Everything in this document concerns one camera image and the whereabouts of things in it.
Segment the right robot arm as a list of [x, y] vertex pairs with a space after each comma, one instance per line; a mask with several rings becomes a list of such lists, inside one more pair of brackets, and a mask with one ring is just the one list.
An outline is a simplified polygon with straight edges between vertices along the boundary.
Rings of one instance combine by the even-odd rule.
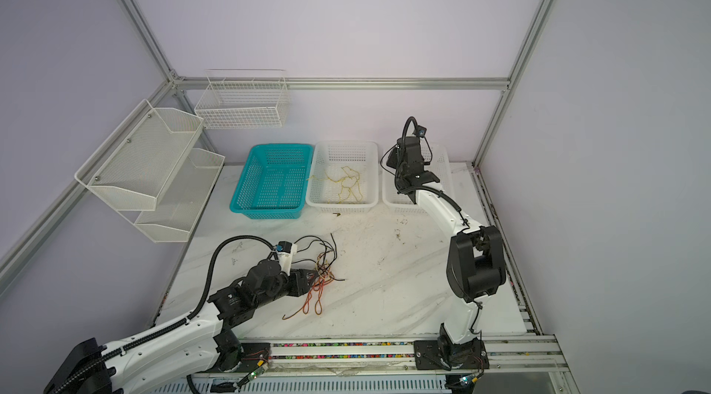
[[441, 186], [421, 153], [420, 137], [404, 135], [388, 154], [398, 194], [431, 216], [449, 238], [446, 281], [457, 298], [441, 325], [440, 353], [454, 353], [481, 339], [479, 323], [484, 305], [507, 282], [504, 245], [500, 231], [469, 216]]

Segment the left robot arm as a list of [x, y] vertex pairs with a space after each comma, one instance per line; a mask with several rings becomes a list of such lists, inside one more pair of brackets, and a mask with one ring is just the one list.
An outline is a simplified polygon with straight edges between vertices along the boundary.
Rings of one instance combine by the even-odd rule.
[[76, 345], [44, 390], [47, 393], [147, 393], [201, 372], [251, 373], [266, 364], [270, 347], [244, 344], [233, 329], [256, 310], [282, 297], [301, 297], [318, 279], [313, 269], [294, 269], [296, 245], [264, 238], [267, 258], [221, 290], [211, 288], [218, 262], [212, 253], [202, 294], [192, 311], [123, 340]]

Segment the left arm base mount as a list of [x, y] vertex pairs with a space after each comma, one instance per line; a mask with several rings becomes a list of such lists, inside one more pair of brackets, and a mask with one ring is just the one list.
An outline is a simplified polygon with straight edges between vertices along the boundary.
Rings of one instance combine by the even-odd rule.
[[232, 340], [218, 346], [220, 357], [216, 368], [222, 373], [249, 373], [261, 361], [270, 358], [271, 345], [268, 342], [240, 342]]

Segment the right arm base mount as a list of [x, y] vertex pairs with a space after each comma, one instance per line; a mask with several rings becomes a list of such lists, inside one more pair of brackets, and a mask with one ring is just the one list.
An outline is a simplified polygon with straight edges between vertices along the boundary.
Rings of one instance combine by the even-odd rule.
[[455, 344], [441, 325], [436, 340], [416, 340], [413, 347], [418, 370], [474, 370], [479, 373], [490, 368], [488, 351], [479, 334]]

